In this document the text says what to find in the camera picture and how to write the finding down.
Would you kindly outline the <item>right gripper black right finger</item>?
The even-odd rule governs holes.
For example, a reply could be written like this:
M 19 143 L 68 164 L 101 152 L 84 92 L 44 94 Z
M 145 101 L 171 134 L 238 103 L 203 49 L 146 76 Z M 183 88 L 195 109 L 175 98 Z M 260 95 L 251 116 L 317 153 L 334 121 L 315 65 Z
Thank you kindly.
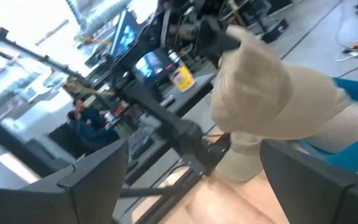
M 290 224 L 358 224 L 358 174 L 274 141 L 260 159 Z

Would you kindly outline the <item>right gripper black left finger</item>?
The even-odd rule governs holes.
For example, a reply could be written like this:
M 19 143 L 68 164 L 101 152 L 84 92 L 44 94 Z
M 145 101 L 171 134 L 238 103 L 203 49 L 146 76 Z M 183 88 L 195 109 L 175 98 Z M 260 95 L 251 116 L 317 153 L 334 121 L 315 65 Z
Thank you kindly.
M 19 190 L 0 189 L 0 224 L 110 224 L 128 160 L 121 139 Z

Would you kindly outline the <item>yellow wipes canister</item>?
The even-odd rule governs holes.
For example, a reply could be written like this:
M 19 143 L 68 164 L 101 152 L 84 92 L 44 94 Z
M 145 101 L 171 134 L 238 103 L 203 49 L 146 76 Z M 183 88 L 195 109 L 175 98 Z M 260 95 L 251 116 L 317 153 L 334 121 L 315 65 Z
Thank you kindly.
M 193 74 L 176 52 L 169 50 L 168 56 L 175 65 L 175 70 L 171 75 L 169 75 L 169 78 L 181 92 L 186 92 L 195 84 Z

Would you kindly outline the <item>blue plastic bin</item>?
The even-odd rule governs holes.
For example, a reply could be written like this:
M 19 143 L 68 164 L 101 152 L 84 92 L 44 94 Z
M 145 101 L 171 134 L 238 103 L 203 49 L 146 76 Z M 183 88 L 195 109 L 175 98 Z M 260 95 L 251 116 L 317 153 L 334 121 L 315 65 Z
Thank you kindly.
M 338 114 L 353 102 L 358 102 L 358 81 L 335 78 L 334 82 L 339 88 L 336 113 Z M 340 168 L 358 172 L 358 141 L 337 154 L 322 151 L 317 147 L 308 144 L 305 139 L 297 140 L 297 143 L 302 150 L 308 152 L 312 156 Z

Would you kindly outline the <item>dark grey desk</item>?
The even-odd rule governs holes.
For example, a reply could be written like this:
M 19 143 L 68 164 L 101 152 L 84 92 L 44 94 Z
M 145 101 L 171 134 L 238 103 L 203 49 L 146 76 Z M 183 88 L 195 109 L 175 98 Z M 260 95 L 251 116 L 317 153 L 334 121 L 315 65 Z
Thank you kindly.
M 212 81 L 215 77 L 214 73 L 196 77 L 195 84 L 185 92 L 173 87 L 164 95 L 166 98 L 173 96 L 175 99 L 166 109 L 183 117 L 213 89 Z

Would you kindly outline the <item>person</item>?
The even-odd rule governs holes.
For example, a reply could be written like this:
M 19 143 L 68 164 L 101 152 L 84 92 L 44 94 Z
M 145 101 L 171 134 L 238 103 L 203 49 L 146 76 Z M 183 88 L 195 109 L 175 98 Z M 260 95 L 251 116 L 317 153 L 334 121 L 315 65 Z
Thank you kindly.
M 81 120 L 89 124 L 93 129 L 100 130 L 105 127 L 106 119 L 104 115 L 108 111 L 86 106 L 81 99 L 74 100 L 73 105 L 81 115 Z
M 94 129 L 90 124 L 81 119 L 79 112 L 69 111 L 67 116 L 69 126 L 94 151 L 120 139 L 113 128 L 103 126 L 101 129 Z

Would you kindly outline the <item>black box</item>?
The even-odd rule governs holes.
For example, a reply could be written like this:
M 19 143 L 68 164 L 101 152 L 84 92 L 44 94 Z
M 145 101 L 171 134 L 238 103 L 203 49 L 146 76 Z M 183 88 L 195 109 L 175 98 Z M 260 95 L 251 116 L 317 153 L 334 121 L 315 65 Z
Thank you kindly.
M 287 29 L 289 24 L 286 19 L 277 21 L 262 34 L 262 40 L 267 44 L 276 41 Z

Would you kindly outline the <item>small dark screen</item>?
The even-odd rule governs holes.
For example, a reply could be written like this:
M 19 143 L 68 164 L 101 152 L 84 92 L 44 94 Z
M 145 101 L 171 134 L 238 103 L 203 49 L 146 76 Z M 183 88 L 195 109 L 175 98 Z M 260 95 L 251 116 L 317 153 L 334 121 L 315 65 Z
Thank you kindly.
M 157 49 L 143 56 L 131 71 L 146 86 L 153 86 L 167 78 L 176 69 L 175 64 L 164 49 Z

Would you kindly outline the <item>computer monitor with blue screen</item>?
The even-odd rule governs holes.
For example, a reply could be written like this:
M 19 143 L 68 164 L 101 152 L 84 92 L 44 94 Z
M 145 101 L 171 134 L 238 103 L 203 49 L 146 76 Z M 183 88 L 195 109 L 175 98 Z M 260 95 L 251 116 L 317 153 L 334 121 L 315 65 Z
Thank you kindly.
M 109 57 L 113 60 L 119 58 L 130 48 L 141 30 L 142 26 L 137 23 L 131 12 L 127 10 L 121 12 L 109 51 Z

